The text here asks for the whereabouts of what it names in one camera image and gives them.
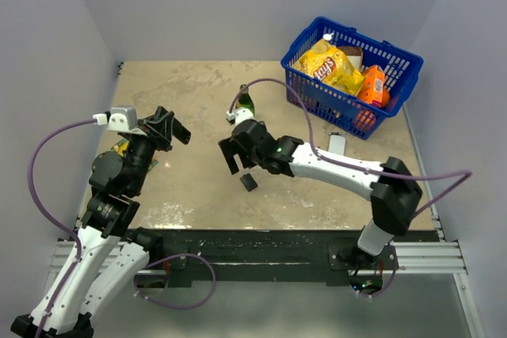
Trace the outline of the black battery cover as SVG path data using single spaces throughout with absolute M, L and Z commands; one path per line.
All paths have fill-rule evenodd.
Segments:
M 240 177 L 240 181 L 241 181 L 242 185 L 244 186 L 244 188 L 248 192 L 252 192 L 254 189 L 256 189 L 258 187 L 257 182 L 255 181 L 255 179 L 252 177 L 252 175 L 250 173 L 246 173 L 246 174 L 242 175 Z

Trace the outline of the black remote control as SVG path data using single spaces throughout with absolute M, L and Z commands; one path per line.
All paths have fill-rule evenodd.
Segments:
M 191 132 L 178 120 L 173 119 L 171 123 L 172 136 L 184 145 L 188 145 L 191 139 Z

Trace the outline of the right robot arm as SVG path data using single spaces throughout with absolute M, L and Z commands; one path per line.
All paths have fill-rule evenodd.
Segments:
M 394 237 L 406 235 L 422 196 L 405 163 L 389 157 L 386 162 L 359 161 L 327 151 L 313 150 L 302 139 L 283 135 L 278 139 L 265 124 L 245 120 L 236 125 L 228 138 L 219 141 L 231 173 L 242 166 L 258 166 L 273 175 L 302 177 L 348 190 L 371 203 L 372 219 L 362 229 L 349 260 L 363 269 L 381 259 L 385 245 Z

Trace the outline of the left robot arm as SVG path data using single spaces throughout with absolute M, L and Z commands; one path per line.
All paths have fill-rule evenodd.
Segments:
M 92 196 L 80 227 L 68 232 L 74 240 L 71 253 L 41 302 L 15 318 L 11 330 L 20 337 L 91 337 L 98 314 L 135 273 L 164 259 L 161 238 L 143 229 L 129 233 L 128 227 L 154 153 L 171 150 L 172 139 L 188 143 L 190 132 L 162 106 L 142 119 L 132 106 L 113 107 L 87 122 L 125 138 L 127 149 L 94 159 Z

